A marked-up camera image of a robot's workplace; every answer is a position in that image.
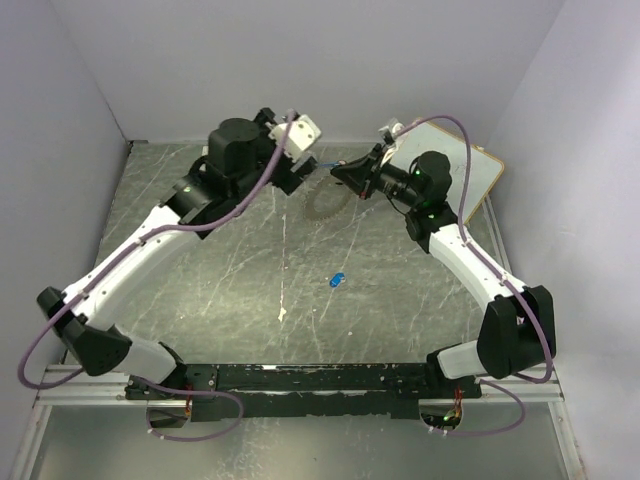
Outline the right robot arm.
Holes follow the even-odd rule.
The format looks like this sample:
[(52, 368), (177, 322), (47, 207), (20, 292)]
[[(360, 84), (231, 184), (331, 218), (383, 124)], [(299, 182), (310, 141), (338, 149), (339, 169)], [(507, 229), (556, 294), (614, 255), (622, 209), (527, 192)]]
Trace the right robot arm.
[(461, 377), (523, 378), (539, 364), (545, 367), (539, 382), (550, 379), (556, 353), (552, 296), (515, 278), (472, 238), (447, 201), (452, 178), (445, 154), (427, 151), (403, 170), (384, 162), (381, 146), (375, 146), (330, 173), (361, 199), (379, 192), (407, 206), (410, 238), (446, 266), (484, 311), (476, 340), (436, 353), (437, 365), (424, 374), (431, 395), (448, 396)]

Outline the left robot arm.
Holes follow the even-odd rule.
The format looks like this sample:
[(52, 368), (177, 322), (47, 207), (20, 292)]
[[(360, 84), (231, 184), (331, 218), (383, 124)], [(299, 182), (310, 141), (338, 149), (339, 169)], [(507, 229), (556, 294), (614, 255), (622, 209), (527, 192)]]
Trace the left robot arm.
[(311, 118), (295, 111), (283, 122), (268, 108), (254, 119), (222, 121), (205, 154), (119, 247), (73, 284), (44, 289), (38, 306), (82, 372), (124, 371), (149, 380), (162, 398), (181, 395), (187, 375), (179, 357), (120, 329), (121, 306), (174, 257), (241, 215), (263, 187), (293, 193), (317, 167), (311, 149), (320, 137)]

